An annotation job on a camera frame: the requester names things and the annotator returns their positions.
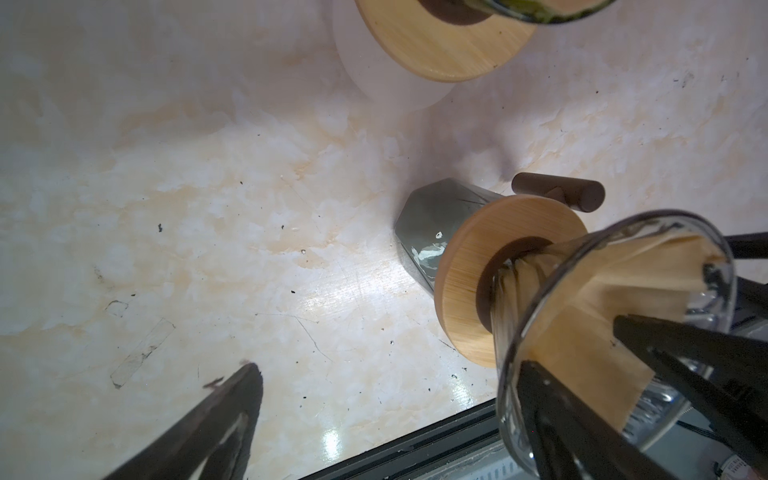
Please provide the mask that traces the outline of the wooden dripper ring stand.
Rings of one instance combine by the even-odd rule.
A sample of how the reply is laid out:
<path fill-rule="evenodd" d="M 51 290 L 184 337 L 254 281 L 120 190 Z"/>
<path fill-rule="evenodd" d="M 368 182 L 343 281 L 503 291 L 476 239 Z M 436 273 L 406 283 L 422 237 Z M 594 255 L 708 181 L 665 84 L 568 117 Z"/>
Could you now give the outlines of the wooden dripper ring stand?
<path fill-rule="evenodd" d="M 511 60 L 535 26 L 454 1 L 358 1 L 366 27 L 399 65 L 427 80 L 458 83 Z"/>

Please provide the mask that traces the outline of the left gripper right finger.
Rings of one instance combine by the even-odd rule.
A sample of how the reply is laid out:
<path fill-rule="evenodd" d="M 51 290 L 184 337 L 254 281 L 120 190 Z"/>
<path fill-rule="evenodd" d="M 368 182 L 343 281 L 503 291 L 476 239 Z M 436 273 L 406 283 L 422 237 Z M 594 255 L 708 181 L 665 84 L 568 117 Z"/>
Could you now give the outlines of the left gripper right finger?
<path fill-rule="evenodd" d="M 678 420 L 678 393 L 652 381 L 626 426 L 608 425 L 535 361 L 516 386 L 515 461 L 540 479 L 671 479 L 645 455 Z"/>

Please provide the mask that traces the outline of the grey ribbed glass dripper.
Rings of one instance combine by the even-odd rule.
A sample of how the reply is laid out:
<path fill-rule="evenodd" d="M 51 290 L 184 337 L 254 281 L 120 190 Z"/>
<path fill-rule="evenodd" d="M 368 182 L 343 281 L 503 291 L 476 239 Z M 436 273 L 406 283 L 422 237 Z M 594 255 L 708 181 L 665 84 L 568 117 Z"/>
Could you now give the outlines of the grey ribbed glass dripper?
<path fill-rule="evenodd" d="M 490 318 L 497 415 L 512 458 L 536 472 L 517 386 L 527 360 L 631 445 L 649 449 L 689 404 L 614 335 L 615 319 L 636 315 L 726 333 L 735 293 L 724 236 L 681 210 L 644 212 L 505 260 L 491 279 Z"/>

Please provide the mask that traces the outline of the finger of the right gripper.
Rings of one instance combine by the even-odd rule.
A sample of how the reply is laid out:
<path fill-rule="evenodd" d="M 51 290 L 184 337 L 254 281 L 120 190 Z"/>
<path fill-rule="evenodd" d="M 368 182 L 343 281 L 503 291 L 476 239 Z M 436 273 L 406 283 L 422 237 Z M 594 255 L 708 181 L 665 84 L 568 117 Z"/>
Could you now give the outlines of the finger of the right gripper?
<path fill-rule="evenodd" d="M 663 319 L 625 315 L 613 335 L 704 415 L 754 470 L 767 472 L 767 416 L 712 380 L 767 393 L 767 344 Z"/>
<path fill-rule="evenodd" d="M 768 232 L 728 235 L 725 240 L 735 259 L 768 259 Z"/>

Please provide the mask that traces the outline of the grey glass server with knob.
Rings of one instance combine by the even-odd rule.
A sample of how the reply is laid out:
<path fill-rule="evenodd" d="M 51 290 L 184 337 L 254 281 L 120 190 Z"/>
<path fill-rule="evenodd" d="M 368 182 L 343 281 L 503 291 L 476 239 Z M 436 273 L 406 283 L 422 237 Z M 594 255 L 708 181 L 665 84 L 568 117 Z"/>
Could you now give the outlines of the grey glass server with knob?
<path fill-rule="evenodd" d="M 596 180 L 520 172 L 511 180 L 515 194 L 550 198 L 570 209 L 591 213 L 605 201 Z M 405 270 L 429 294 L 434 293 L 439 262 L 459 227 L 501 194 L 446 178 L 414 190 L 394 224 L 398 255 Z"/>

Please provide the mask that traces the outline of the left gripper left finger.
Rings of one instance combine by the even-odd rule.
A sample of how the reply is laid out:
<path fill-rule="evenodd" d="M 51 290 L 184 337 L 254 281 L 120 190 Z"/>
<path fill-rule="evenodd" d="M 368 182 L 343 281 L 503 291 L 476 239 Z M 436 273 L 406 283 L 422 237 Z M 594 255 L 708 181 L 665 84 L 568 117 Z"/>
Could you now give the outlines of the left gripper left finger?
<path fill-rule="evenodd" d="M 109 479 L 243 479 L 264 394 L 248 363 Z"/>

